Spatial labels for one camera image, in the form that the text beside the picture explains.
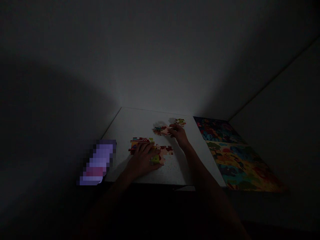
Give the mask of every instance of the dark floor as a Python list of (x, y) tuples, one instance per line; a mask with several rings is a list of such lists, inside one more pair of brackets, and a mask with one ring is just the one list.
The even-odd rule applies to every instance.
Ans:
[[(66, 237), (85, 216), (87, 210), (110, 187), (77, 186), (70, 190), (59, 205), (52, 209), (52, 216), (44, 216), (34, 230), (23, 229), (22, 217), (5, 230), (5, 238), (16, 235), (46, 235), (46, 239)], [(140, 239), (162, 239), (168, 236), (182, 239), (219, 239), (218, 224), (208, 215), (196, 192), (174, 191), (176, 186), (132, 184), (119, 201), (111, 226), (106, 226), (106, 237), (123, 239), (138, 236)], [(319, 239), (319, 234), (253, 222), (243, 222), (252, 239), (283, 238)]]

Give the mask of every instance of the tabletop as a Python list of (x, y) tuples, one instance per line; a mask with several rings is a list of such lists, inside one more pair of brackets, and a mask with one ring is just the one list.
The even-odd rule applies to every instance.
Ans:
[(114, 182), (124, 170), (131, 158), (130, 141), (133, 137), (153, 138), (156, 144), (172, 146), (173, 155), (166, 156), (165, 165), (160, 169), (149, 173), (137, 180), (136, 183), (172, 184), (172, 185), (193, 185), (187, 161), (183, 151), (180, 149), (174, 138), (170, 136), (158, 136), (152, 129), (156, 126), (173, 124), (174, 120), (182, 118), (186, 125), (184, 129), (194, 150), (202, 163), (215, 178), (221, 187), (226, 184), (219, 172), (214, 158), (198, 129), (192, 116), (184, 116), (171, 113), (155, 112), (134, 108), (122, 107), (103, 139), (115, 139), (117, 142), (116, 154), (113, 156), (112, 167), (105, 177), (105, 181)]

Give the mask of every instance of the person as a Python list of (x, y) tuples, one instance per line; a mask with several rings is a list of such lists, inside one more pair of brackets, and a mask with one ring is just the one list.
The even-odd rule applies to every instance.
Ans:
[[(170, 125), (169, 132), (175, 138), (183, 150), (188, 163), (191, 177), (199, 196), (202, 198), (208, 213), (219, 223), (223, 229), (224, 239), (250, 239), (243, 227), (237, 213), (233, 209), (226, 194), (218, 185), (213, 176), (199, 159), (197, 153), (188, 141), (185, 130), (176, 124)], [(159, 153), (152, 151), (153, 143), (139, 144), (135, 154), (129, 160), (125, 170), (120, 174), (111, 188), (91, 208), (87, 218), (82, 224), (80, 237), (83, 239), (95, 239), (106, 222), (110, 222), (111, 213), (121, 196), (129, 185), (137, 178), (159, 169), (162, 165), (150, 165), (151, 157)]]

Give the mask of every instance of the colorful puzzle picture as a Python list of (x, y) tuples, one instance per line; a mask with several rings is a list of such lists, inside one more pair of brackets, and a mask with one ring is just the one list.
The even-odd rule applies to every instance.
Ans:
[[(136, 138), (134, 137), (131, 141), (131, 148), (129, 149), (130, 154), (133, 155), (139, 143), (154, 142), (153, 138)], [(173, 155), (173, 149), (171, 146), (159, 146), (158, 144), (152, 147), (153, 150), (160, 150), (160, 153), (155, 155), (150, 161), (153, 163), (160, 163), (164, 165), (167, 155)]]
[[(180, 125), (181, 127), (184, 127), (184, 125), (186, 125), (186, 122), (184, 121), (184, 119), (182, 119), (182, 118), (178, 118), (178, 119), (175, 119), (174, 120), (174, 124), (178, 124), (178, 125)], [(152, 129), (152, 131), (155, 133), (155, 134), (157, 134), (157, 135), (159, 135), (159, 136), (161, 136), (161, 135), (170, 135), (171, 133), (168, 131), (168, 129), (169, 129), (170, 127), (169, 126), (158, 126), (158, 127), (154, 127), (153, 129)]]
[(174, 120), (174, 124), (178, 124), (181, 127), (184, 127), (184, 125), (186, 125), (186, 122), (184, 121), (184, 119), (178, 118), (178, 119)]
[(199, 117), (194, 119), (228, 188), (261, 192), (287, 190), (228, 122)]
[(154, 132), (155, 134), (159, 135), (159, 136), (161, 136), (161, 135), (165, 135), (165, 136), (166, 136), (167, 134), (171, 134), (171, 133), (168, 131), (169, 128), (170, 128), (169, 126), (154, 127), (154, 128), (153, 128), (153, 132)]
[(224, 120), (193, 117), (206, 141), (247, 144), (233, 127)]

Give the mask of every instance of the hand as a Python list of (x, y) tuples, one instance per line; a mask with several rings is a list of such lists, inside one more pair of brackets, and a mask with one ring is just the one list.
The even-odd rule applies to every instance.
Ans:
[(160, 150), (149, 153), (153, 145), (154, 143), (139, 143), (123, 174), (127, 175), (133, 181), (138, 177), (159, 169), (162, 166), (161, 164), (150, 165), (150, 159), (160, 153)]
[(170, 124), (168, 131), (172, 134), (171, 137), (175, 137), (181, 148), (187, 147), (190, 143), (186, 135), (186, 131), (178, 124)]

